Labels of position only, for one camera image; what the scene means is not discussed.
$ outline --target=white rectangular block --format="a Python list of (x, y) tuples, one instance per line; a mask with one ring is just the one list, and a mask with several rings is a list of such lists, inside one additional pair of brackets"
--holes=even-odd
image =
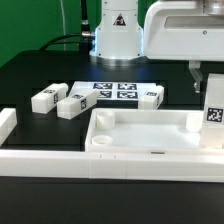
[(209, 74), (200, 145), (222, 149), (224, 145), (224, 74)]
[(150, 88), (138, 101), (138, 109), (157, 109), (164, 98), (164, 88), (155, 86)]
[(16, 110), (5, 108), (0, 113), (0, 146), (17, 124)]
[(68, 86), (65, 83), (52, 84), (31, 98), (32, 111), (47, 114), (58, 101), (66, 97)]
[(127, 154), (127, 179), (223, 181), (223, 155)]
[(2, 149), (0, 175), (88, 178), (89, 155), (83, 152)]
[(57, 103), (58, 117), (71, 120), (97, 103), (98, 90), (84, 89)]

